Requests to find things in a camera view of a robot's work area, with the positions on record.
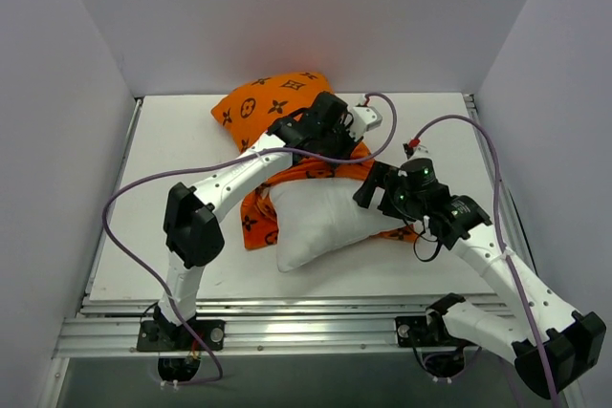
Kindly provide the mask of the orange patterned pillowcase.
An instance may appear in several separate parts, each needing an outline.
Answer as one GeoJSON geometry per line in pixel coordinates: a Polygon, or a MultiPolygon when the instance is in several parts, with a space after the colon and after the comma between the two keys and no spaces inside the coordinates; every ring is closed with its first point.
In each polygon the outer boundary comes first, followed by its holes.
{"type": "MultiPolygon", "coordinates": [[[[321,92],[333,93],[325,75],[296,72],[273,75],[248,82],[234,89],[211,109],[214,119],[226,129],[240,152],[252,147],[277,118],[312,105],[321,92]]],[[[240,206],[245,249],[255,250],[277,243],[280,206],[273,204],[269,192],[282,183],[307,179],[317,182],[333,178],[363,182],[373,165],[365,161],[351,165],[330,165],[307,159],[297,166],[274,175],[257,187],[240,206]]]]}

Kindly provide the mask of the white pillow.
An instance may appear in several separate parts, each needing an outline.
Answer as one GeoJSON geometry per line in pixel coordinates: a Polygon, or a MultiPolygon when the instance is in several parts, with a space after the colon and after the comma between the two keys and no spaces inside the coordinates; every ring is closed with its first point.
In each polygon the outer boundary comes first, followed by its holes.
{"type": "Polygon", "coordinates": [[[404,226],[378,209],[362,208],[353,195],[362,182],[348,178],[305,179],[272,187],[276,214],[276,264],[281,272],[404,226]]]}

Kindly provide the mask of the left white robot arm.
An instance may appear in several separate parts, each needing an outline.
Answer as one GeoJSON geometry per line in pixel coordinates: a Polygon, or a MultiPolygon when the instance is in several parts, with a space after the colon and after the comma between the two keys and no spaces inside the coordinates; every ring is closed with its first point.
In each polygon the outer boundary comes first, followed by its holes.
{"type": "Polygon", "coordinates": [[[241,155],[212,176],[192,186],[177,183],[168,192],[164,233],[169,268],[154,319],[159,339],[171,350],[192,340],[197,291],[205,266],[223,250],[220,224],[230,210],[304,158],[349,162],[363,135],[380,123],[366,106],[350,107],[327,92],[308,107],[271,112],[248,101],[238,115],[241,155]]]}

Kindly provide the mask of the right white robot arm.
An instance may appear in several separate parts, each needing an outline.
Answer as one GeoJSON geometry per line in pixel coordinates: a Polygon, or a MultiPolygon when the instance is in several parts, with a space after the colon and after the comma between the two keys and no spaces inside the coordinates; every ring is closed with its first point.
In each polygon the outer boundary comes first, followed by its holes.
{"type": "Polygon", "coordinates": [[[501,247],[488,213],[453,195],[428,158],[396,167],[375,162],[354,195],[360,207],[418,224],[469,265],[512,312],[485,312],[449,293],[426,309],[425,332],[435,343],[465,340],[511,363],[522,381],[549,399],[592,369],[606,334],[594,312],[583,314],[554,293],[510,247],[501,247]]]}

